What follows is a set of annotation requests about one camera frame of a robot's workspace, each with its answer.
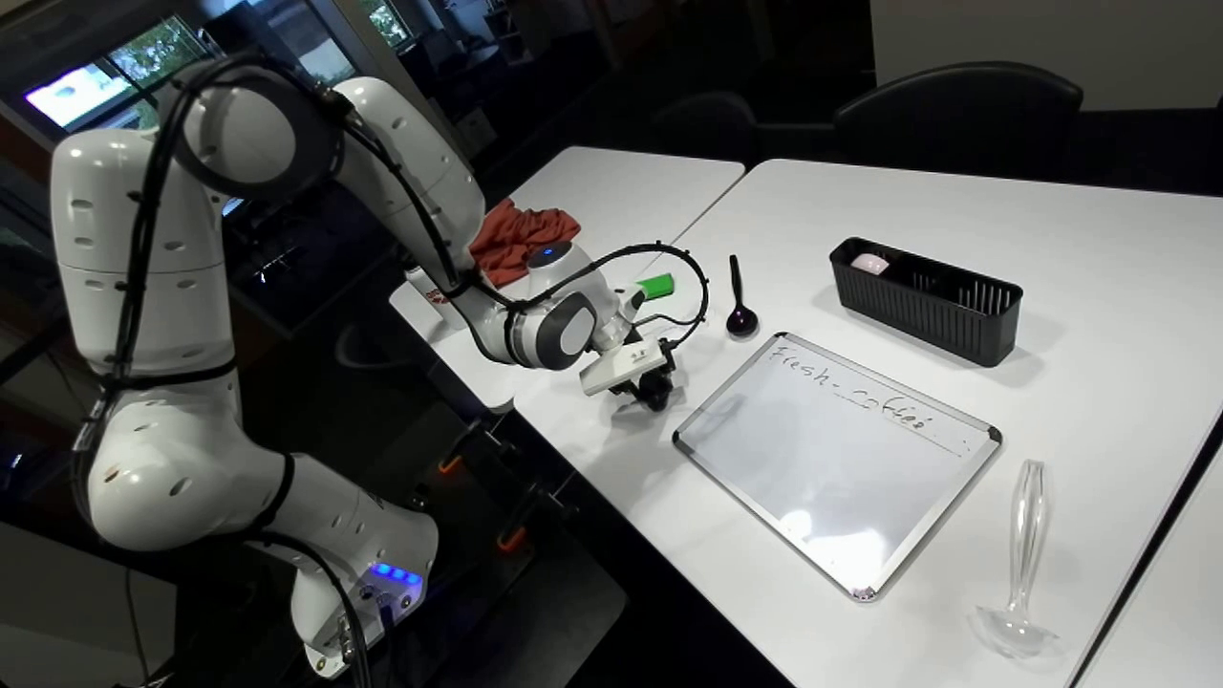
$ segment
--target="black plastic tray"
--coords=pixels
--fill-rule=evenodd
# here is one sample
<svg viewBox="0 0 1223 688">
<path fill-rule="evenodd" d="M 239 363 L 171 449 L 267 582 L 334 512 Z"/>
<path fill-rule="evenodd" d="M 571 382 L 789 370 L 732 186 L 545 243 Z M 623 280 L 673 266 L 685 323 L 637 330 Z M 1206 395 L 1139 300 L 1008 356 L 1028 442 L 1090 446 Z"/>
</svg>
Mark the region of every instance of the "black plastic tray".
<svg viewBox="0 0 1223 688">
<path fill-rule="evenodd" d="M 853 266 L 864 252 L 883 257 L 887 270 L 870 276 Z M 829 261 L 845 309 L 887 321 L 983 365 L 999 365 L 1015 344 L 1025 290 L 1011 282 L 864 238 L 839 242 Z"/>
</svg>

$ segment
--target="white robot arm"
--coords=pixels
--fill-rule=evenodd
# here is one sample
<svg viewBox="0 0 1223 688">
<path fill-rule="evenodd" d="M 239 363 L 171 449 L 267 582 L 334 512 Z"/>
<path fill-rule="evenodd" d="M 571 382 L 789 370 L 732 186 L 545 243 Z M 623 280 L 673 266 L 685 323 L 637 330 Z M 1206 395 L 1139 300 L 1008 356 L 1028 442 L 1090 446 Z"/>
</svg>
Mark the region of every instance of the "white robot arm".
<svg viewBox="0 0 1223 688">
<path fill-rule="evenodd" d="M 211 186 L 281 200 L 335 175 L 456 299 L 489 360 L 571 365 L 632 331 L 580 248 L 539 261 L 532 304 L 489 290 L 466 257 L 484 200 L 456 149 L 381 79 L 335 96 L 233 62 L 196 76 L 160 128 L 66 136 L 51 183 L 74 341 L 103 379 L 79 433 L 93 528 L 125 551 L 255 533 L 297 564 L 290 618 L 322 675 L 344 671 L 386 618 L 411 615 L 441 530 L 239 433 Z M 634 373 L 669 363 L 666 349 L 651 350 L 634 350 Z"/>
</svg>

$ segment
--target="black cable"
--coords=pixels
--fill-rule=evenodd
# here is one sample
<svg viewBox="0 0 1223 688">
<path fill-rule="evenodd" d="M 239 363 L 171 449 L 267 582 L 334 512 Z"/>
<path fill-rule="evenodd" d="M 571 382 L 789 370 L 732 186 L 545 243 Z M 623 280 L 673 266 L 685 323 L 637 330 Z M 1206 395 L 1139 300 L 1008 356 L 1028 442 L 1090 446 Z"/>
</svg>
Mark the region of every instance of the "black cable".
<svg viewBox="0 0 1223 688">
<path fill-rule="evenodd" d="M 690 330 L 690 318 L 680 321 L 680 318 L 669 318 L 669 312 L 651 312 L 651 318 L 634 321 L 634 330 L 643 330 L 643 323 L 651 323 L 651 321 L 666 321 L 666 323 L 676 323 L 676 330 Z"/>
<path fill-rule="evenodd" d="M 381 637 L 386 637 L 386 670 L 388 671 L 381 671 L 381 683 L 406 683 L 406 681 L 396 681 L 396 649 L 392 649 L 392 637 L 388 637 L 388 630 L 392 630 L 392 611 L 388 606 L 378 606 L 378 618 L 381 618 Z"/>
<path fill-rule="evenodd" d="M 432 220 L 432 209 L 420 201 L 417 186 L 406 178 L 403 163 L 388 158 L 386 141 L 358 117 L 358 116 L 348 116 L 348 133 L 396 178 L 396 186 L 410 196 L 420 226 L 423 226 L 423 238 L 432 243 L 432 252 L 441 257 L 443 270 L 450 282 L 462 288 L 462 276 L 450 261 L 450 248 L 448 248 L 448 238 L 441 233 L 441 226 Z"/>
<path fill-rule="evenodd" d="M 335 596 L 344 605 L 344 624 L 348 624 L 348 637 L 352 637 L 352 661 L 348 661 L 352 683 L 371 683 L 376 671 L 371 671 L 368 626 L 358 624 L 335 570 L 313 547 L 306 547 L 303 537 L 279 533 L 279 530 L 259 530 L 259 533 L 252 533 L 252 542 L 297 551 L 329 577 L 329 583 L 335 590 Z"/>
<path fill-rule="evenodd" d="M 182 123 L 190 116 L 190 102 L 202 96 L 202 86 L 211 86 L 213 79 L 222 79 L 227 71 L 245 68 L 245 63 L 262 63 L 270 71 L 281 71 L 279 62 L 267 62 L 259 54 L 238 54 L 238 58 L 213 62 L 213 63 L 200 68 L 180 86 L 180 96 L 171 98 L 171 107 L 169 107 L 169 116 L 166 116 L 166 123 L 158 128 L 158 141 L 148 149 L 148 163 L 144 163 L 144 175 L 141 175 L 141 189 L 135 196 L 139 214 L 135 214 L 135 226 L 129 226 L 129 257 L 125 257 L 125 280 L 122 280 L 116 350 L 108 356 L 108 370 L 99 373 L 99 398 L 84 412 L 79 433 L 74 438 L 74 466 L 70 466 L 74 476 L 87 476 L 93 457 L 97 457 L 99 438 L 103 438 L 103 426 L 108 426 L 108 416 L 112 416 L 112 409 L 116 409 L 116 400 L 118 400 L 118 395 L 122 395 L 122 386 L 129 379 L 129 360 L 135 360 L 139 331 L 141 331 L 141 312 L 144 312 L 144 282 L 148 282 L 160 189 L 166 189 L 174 144 L 182 136 Z M 75 491 L 79 516 L 87 521 L 84 486 L 75 486 L 74 491 Z"/>
<path fill-rule="evenodd" d="M 144 655 L 144 637 L 141 637 L 141 615 L 139 615 L 139 605 L 135 605 L 135 593 L 129 593 L 129 570 L 122 570 L 122 596 L 125 596 L 129 642 L 135 642 L 139 661 L 141 661 L 141 681 L 148 683 L 152 671 L 148 671 L 148 655 Z"/>
<path fill-rule="evenodd" d="M 512 300 L 515 309 L 536 309 L 539 300 L 545 300 L 550 293 L 558 293 L 562 288 L 571 288 L 571 282 L 578 282 L 578 280 L 586 280 L 586 276 L 592 276 L 592 270 L 599 270 L 603 262 L 610 262 L 610 261 L 623 261 L 623 257 L 643 257 L 643 252 L 666 252 L 666 257 L 676 257 L 680 262 L 687 262 L 687 270 L 696 276 L 696 282 L 701 282 L 701 304 L 696 304 L 696 318 L 690 318 L 690 323 L 676 337 L 676 341 L 666 341 L 673 350 L 703 323 L 703 318 L 708 318 L 708 304 L 712 304 L 712 288 L 708 288 L 708 276 L 703 276 L 703 266 L 690 261 L 690 252 L 685 252 L 685 248 L 673 248 L 673 243 L 623 243 L 623 248 L 617 248 L 617 252 L 608 252 L 608 257 L 599 257 L 599 261 L 592 261 L 592 262 L 586 262 L 580 270 L 572 270 L 572 276 L 567 276 L 562 282 L 554 282 L 554 288 L 545 288 L 541 293 L 536 293 L 536 299 L 524 299 L 524 300 Z"/>
</svg>

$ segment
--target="whiteboard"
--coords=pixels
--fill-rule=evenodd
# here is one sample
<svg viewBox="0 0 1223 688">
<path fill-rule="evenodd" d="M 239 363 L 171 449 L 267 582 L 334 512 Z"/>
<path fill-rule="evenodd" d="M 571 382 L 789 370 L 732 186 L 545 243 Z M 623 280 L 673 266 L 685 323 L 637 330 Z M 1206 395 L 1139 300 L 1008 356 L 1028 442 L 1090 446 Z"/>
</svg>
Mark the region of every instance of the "whiteboard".
<svg viewBox="0 0 1223 688">
<path fill-rule="evenodd" d="M 789 331 L 673 438 L 856 598 L 887 590 L 1003 446 L 995 424 Z"/>
</svg>

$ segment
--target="black chair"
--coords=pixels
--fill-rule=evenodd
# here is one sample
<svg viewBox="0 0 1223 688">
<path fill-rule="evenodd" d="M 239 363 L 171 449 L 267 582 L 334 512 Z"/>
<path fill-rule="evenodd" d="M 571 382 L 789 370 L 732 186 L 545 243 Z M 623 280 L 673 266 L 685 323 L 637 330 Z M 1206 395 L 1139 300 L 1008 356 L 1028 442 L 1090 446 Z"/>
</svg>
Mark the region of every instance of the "black chair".
<svg viewBox="0 0 1223 688">
<path fill-rule="evenodd" d="M 1223 98 L 1214 102 L 1214 196 L 1223 196 Z"/>
<path fill-rule="evenodd" d="M 1078 117 L 1082 86 L 1011 62 L 968 62 L 889 79 L 838 109 L 839 161 L 1046 172 Z"/>
<path fill-rule="evenodd" d="M 651 117 L 666 153 L 759 161 L 755 116 L 738 91 L 696 91 Z"/>
</svg>

